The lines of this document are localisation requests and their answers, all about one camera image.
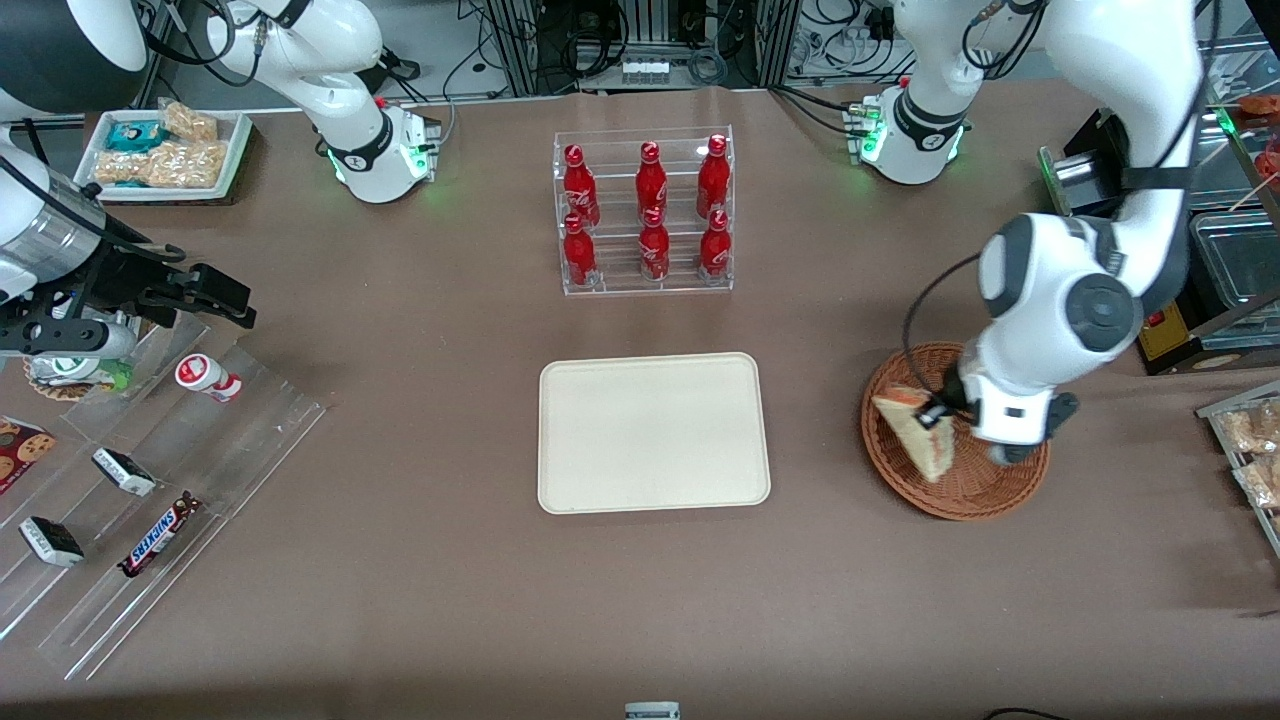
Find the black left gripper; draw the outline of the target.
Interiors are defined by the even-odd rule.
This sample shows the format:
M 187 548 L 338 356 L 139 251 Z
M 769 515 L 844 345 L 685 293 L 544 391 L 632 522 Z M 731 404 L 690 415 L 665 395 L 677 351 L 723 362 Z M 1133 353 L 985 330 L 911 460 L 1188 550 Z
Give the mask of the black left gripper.
M 979 413 L 966 396 L 959 365 L 950 365 L 943 373 L 940 396 L 928 396 L 918 409 L 918 424 L 925 430 L 932 430 L 954 416 L 964 421 L 979 419 Z

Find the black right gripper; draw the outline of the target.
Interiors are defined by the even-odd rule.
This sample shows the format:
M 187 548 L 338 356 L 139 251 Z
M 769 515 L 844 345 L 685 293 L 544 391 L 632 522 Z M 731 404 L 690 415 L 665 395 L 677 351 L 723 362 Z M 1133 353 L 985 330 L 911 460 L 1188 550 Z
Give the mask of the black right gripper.
M 248 305 L 250 287 L 216 268 L 197 263 L 184 273 L 178 264 L 186 251 L 173 245 L 102 242 L 68 275 L 68 316 L 86 319 L 93 309 L 102 314 L 134 313 L 142 307 L 219 316 L 242 329 L 256 327 L 253 307 L 243 311 L 221 305 Z

